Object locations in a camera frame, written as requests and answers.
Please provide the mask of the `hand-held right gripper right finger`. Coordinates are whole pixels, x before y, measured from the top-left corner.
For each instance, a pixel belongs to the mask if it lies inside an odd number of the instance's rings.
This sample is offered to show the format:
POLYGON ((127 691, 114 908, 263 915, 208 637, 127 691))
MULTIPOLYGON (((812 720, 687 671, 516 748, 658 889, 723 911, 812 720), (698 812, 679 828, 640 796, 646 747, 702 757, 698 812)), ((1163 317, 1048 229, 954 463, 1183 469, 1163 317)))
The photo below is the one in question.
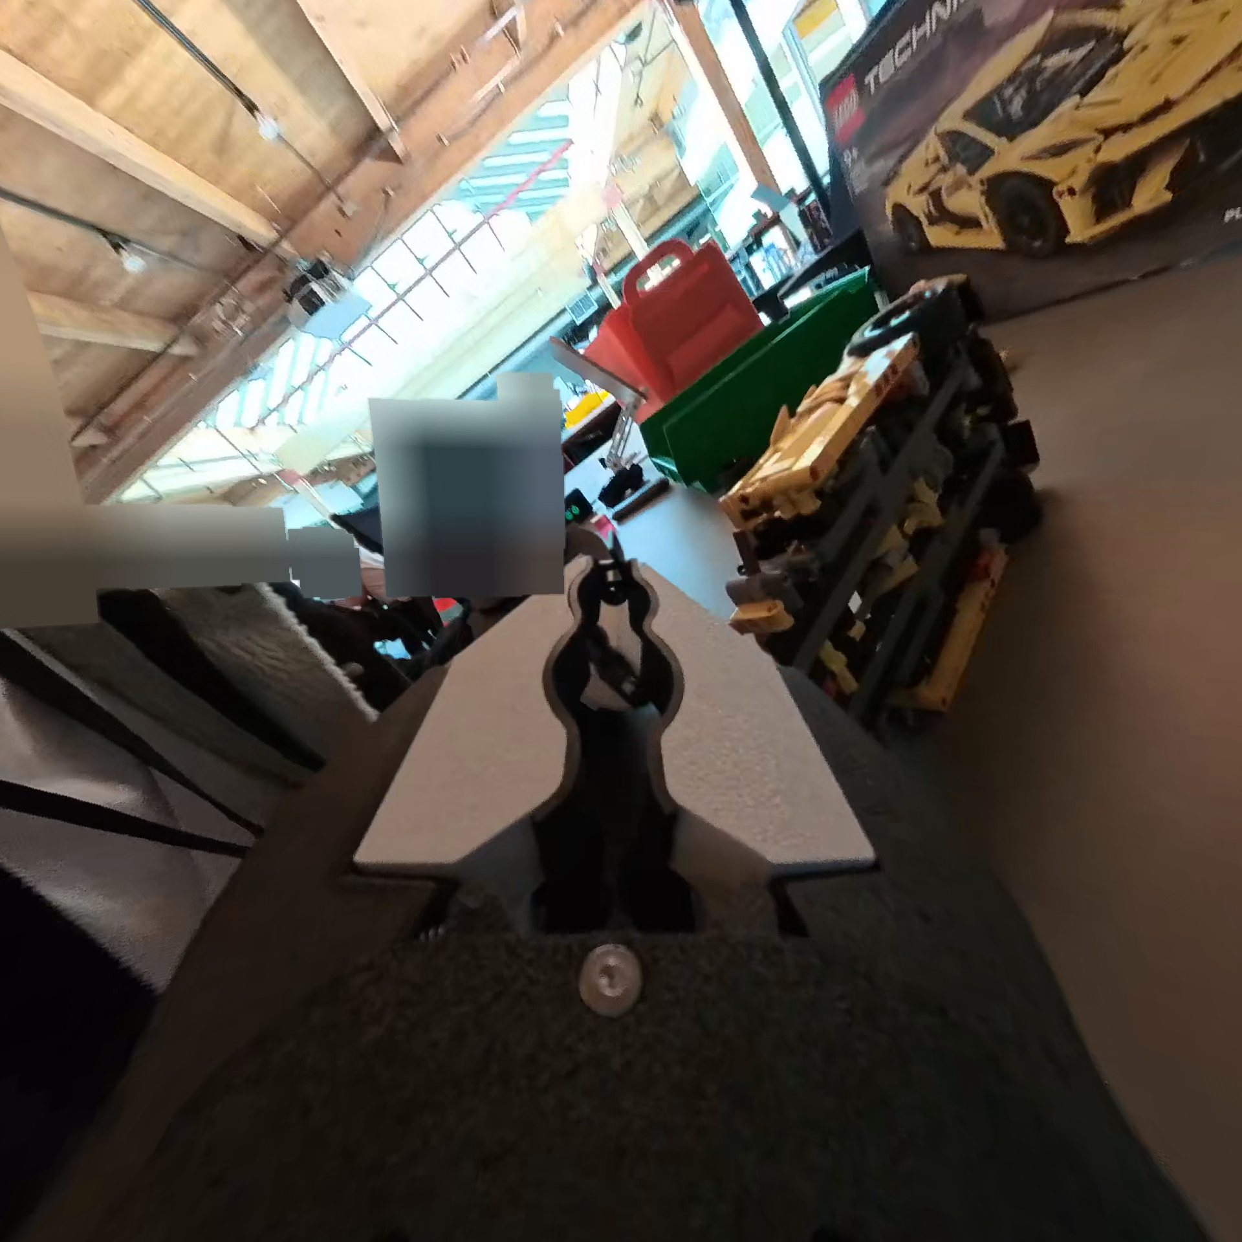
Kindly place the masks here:
POLYGON ((877 856, 782 668, 636 563, 642 631, 673 667, 650 773, 673 806, 671 868, 696 889, 863 871, 877 856))

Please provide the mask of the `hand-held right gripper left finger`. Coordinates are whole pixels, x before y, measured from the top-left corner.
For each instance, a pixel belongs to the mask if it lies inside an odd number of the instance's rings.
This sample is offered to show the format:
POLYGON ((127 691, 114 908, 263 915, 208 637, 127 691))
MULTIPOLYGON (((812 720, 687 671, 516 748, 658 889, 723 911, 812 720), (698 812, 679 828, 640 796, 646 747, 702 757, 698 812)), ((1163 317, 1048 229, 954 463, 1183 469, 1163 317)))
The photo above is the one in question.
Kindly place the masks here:
POLYGON ((575 627, 568 590, 591 565, 571 562, 560 594, 528 599, 446 665, 353 853, 362 874, 454 880, 497 896, 528 896, 541 883, 532 816, 562 788, 568 745, 545 671, 575 627))

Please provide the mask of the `small black brick assembly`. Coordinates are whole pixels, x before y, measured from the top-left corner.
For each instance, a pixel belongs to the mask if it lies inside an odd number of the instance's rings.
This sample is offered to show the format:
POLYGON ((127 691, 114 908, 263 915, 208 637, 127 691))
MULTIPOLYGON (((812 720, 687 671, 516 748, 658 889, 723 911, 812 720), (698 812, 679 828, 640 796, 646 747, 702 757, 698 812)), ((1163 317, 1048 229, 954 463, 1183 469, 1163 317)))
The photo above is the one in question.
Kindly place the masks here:
POLYGON ((631 615, 631 581, 615 563, 597 563, 579 590, 587 682, 581 695, 591 710, 625 711, 647 704, 642 676, 642 636, 631 615))

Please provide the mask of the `yellow toy brick car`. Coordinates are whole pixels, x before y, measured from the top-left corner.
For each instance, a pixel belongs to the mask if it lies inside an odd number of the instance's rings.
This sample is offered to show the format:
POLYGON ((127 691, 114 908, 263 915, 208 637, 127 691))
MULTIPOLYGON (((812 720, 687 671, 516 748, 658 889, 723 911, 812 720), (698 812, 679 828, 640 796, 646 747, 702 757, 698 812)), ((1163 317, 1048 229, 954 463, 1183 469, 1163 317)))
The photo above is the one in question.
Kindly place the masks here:
POLYGON ((730 627, 871 729, 952 705, 1042 521, 1035 435, 983 319, 970 275, 912 284, 720 500, 741 552, 730 627))

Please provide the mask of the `desk lamp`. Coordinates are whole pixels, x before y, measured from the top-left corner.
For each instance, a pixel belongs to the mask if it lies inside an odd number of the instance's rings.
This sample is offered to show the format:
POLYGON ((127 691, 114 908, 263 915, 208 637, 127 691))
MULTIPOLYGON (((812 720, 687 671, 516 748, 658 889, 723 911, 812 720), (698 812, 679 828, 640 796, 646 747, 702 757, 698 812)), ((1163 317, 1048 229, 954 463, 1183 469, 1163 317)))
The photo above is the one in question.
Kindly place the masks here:
POLYGON ((628 453, 628 442, 636 424, 634 416, 647 399, 646 387, 642 382, 622 377, 613 368, 605 367, 582 352, 578 352, 557 336, 548 339, 548 348, 553 358, 563 368, 593 383, 605 393, 609 393, 618 404, 612 439, 600 463, 613 475, 628 470, 634 463, 634 456, 628 453))

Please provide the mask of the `person's fleece jacket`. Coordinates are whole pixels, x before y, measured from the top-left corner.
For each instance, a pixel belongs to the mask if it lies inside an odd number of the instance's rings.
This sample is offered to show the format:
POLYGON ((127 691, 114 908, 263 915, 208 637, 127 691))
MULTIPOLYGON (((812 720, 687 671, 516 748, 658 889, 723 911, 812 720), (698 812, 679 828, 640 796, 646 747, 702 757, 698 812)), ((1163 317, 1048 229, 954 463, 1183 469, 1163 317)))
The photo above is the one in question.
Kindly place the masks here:
POLYGON ((115 589, 97 606, 158 671, 304 772, 409 688, 368 615, 294 584, 115 589))

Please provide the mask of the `green plastic bin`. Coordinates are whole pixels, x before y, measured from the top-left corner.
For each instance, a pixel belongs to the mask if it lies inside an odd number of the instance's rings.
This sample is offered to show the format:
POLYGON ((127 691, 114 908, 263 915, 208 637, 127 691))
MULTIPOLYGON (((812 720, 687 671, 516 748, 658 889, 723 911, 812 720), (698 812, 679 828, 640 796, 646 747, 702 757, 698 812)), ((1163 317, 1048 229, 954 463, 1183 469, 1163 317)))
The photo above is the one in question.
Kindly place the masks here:
POLYGON ((764 327, 640 424, 653 467, 674 484, 713 492, 738 461, 769 447, 781 410, 840 365, 854 331, 880 309, 869 269, 856 269, 764 327))

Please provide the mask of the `person's white shirt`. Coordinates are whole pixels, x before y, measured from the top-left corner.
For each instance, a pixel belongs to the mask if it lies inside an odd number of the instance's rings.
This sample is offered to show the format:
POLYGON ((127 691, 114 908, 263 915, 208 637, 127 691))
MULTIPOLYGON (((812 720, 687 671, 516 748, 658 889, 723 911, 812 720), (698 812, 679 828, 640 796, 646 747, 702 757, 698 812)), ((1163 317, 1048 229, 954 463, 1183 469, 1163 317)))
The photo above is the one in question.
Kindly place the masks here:
POLYGON ((254 833, 9 677, 1 776, 3 872, 161 994, 254 833))

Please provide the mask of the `red plastic carry case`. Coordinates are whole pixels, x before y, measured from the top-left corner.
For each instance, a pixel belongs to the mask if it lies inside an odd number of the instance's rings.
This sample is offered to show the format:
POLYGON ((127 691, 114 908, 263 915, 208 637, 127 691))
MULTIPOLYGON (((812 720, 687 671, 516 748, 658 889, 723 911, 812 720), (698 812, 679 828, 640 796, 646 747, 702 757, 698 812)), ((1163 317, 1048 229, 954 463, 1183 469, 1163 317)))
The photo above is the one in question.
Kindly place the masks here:
POLYGON ((643 383, 643 423, 763 328, 720 247, 673 238, 630 269, 584 355, 643 383))

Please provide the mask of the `toy car set box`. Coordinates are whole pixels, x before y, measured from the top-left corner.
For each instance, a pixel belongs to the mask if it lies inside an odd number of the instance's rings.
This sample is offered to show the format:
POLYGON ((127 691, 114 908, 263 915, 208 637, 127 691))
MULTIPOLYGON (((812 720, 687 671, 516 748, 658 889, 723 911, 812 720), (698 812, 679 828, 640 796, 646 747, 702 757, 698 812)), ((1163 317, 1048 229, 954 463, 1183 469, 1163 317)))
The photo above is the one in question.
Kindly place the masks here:
POLYGON ((819 92, 893 297, 1002 319, 1239 250, 1239 2, 888 3, 819 92))

